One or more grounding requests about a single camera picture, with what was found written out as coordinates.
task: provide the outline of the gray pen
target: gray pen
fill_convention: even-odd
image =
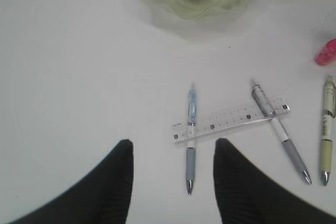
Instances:
[[[269,100],[265,96],[260,85],[256,84],[254,81],[252,89],[252,97],[257,102],[262,113],[265,117],[276,116],[276,112],[273,106],[270,104]],[[285,148],[290,160],[294,164],[295,168],[298,170],[299,174],[305,179],[305,181],[311,185],[311,179],[306,165],[304,164],[300,154],[298,153],[293,141],[288,136],[283,124],[278,117],[271,119],[271,125],[277,134],[278,138],[281,140],[283,147]]]
[[[189,108],[188,108],[188,135],[196,134],[196,90],[192,84],[189,91]],[[196,140],[187,142],[186,150],[186,172],[185,179],[187,182],[187,192],[191,195],[195,180],[195,160],[196,160]]]

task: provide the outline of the ruler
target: ruler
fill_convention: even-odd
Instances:
[[[290,107],[284,98],[270,99],[270,103],[276,111],[276,116],[282,116],[290,111]],[[270,120],[272,117],[264,117],[256,103],[217,111],[205,118],[198,119],[196,134],[188,132],[187,123],[175,123],[171,127],[171,137],[175,144],[186,143],[200,137],[236,129],[244,125]]]

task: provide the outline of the pink cap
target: pink cap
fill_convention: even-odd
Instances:
[[[336,60],[336,39],[328,42],[319,54],[315,57],[315,61],[320,66],[325,66]]]

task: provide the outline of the mechanical pen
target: mechanical pen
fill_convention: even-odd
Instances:
[[[324,186],[328,184],[332,163],[332,119],[336,114],[336,87],[332,77],[328,76],[324,86],[324,109],[322,117],[322,140],[320,154],[321,179]]]
[[[189,91],[189,108],[188,108],[188,135],[196,134],[196,90],[195,84],[191,84]],[[196,140],[187,142],[186,149],[186,172],[185,179],[187,183],[187,192],[191,195],[195,180],[195,160],[196,160]]]
[[[253,83],[252,97],[257,102],[258,106],[260,107],[265,117],[274,116],[274,118],[272,118],[270,121],[272,128],[274,129],[278,138],[281,140],[282,145],[285,148],[285,151],[287,152],[295,168],[298,170],[299,174],[305,179],[305,181],[309,185],[311,185],[311,178],[308,169],[304,164],[299,152],[297,151],[293,141],[288,136],[288,133],[286,132],[282,122],[278,117],[276,117],[276,111],[274,110],[273,106],[265,96],[260,85],[256,84],[254,81],[252,81],[252,83]]]

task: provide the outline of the pen tip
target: pen tip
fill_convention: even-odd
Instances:
[[[308,183],[309,185],[311,185],[312,182],[311,182],[311,178],[310,178],[310,175],[309,175],[308,170],[304,170],[304,171],[302,172],[302,175],[303,175],[304,179],[307,181],[307,183]]]
[[[329,177],[330,177],[330,172],[322,171],[321,178],[322,178],[322,183],[324,186],[328,184]]]
[[[187,180],[187,192],[188,195],[191,195],[191,192],[193,191],[193,181],[192,180]]]

